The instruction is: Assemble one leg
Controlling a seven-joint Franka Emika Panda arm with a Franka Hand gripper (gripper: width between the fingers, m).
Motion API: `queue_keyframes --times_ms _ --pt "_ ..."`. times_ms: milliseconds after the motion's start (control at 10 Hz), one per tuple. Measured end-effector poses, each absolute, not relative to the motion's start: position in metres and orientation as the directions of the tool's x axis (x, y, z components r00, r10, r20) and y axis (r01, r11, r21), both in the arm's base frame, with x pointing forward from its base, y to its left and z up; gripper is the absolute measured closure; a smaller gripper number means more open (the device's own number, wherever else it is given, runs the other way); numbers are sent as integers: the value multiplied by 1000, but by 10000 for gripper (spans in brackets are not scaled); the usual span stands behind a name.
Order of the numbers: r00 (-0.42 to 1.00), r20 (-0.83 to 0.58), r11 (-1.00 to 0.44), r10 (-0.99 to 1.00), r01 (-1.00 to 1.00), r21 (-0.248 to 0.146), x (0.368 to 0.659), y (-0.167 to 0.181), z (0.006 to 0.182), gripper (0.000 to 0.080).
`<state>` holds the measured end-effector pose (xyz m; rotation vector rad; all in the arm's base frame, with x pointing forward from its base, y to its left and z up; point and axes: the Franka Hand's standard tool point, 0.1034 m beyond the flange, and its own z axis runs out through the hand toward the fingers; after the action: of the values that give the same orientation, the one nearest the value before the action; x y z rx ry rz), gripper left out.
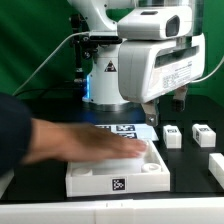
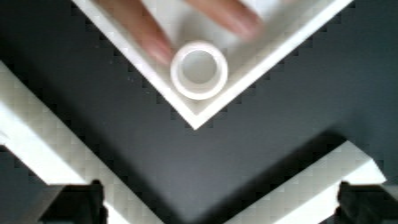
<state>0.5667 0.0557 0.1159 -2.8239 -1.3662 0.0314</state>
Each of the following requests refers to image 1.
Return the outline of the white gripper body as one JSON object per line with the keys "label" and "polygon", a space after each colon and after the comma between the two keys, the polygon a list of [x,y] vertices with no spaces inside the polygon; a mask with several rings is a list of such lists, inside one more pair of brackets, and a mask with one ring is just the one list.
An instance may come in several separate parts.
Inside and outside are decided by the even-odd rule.
{"label": "white gripper body", "polygon": [[205,65],[205,37],[189,45],[177,40],[125,41],[118,54],[118,86],[128,101],[146,103],[200,78]]}

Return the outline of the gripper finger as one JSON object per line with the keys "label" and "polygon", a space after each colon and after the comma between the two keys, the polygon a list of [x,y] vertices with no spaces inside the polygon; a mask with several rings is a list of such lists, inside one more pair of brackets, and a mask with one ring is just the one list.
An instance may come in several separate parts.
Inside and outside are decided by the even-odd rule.
{"label": "gripper finger", "polygon": [[184,85],[174,91],[172,99],[172,110],[175,112],[182,112],[185,109],[185,100],[188,91],[188,86]]}
{"label": "gripper finger", "polygon": [[157,101],[152,100],[147,103],[143,103],[142,108],[145,113],[146,124],[153,127],[157,126],[159,117]]}

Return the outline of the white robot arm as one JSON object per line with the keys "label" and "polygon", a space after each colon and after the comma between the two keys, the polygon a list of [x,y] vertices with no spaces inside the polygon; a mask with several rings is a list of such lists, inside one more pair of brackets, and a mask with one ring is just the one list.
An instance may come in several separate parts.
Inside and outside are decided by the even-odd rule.
{"label": "white robot arm", "polygon": [[159,97],[185,108],[188,84],[202,76],[204,0],[67,0],[87,23],[82,55],[93,62],[85,104],[119,111],[139,103],[158,124]]}

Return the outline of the dark blue sleeve forearm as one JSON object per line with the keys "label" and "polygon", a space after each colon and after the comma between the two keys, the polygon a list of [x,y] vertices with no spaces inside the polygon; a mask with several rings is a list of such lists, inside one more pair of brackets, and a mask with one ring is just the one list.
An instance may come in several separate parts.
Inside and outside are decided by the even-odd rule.
{"label": "dark blue sleeve forearm", "polygon": [[15,97],[0,93],[0,177],[25,156],[31,133],[30,110]]}

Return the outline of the person's hand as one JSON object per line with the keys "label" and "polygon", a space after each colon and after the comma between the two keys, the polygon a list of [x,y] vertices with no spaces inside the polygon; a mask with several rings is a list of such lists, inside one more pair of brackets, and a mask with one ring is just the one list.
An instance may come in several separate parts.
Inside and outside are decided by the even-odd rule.
{"label": "person's hand", "polygon": [[124,138],[92,124],[33,119],[31,142],[22,163],[32,164],[48,159],[88,162],[136,158],[146,148],[146,143],[141,140]]}

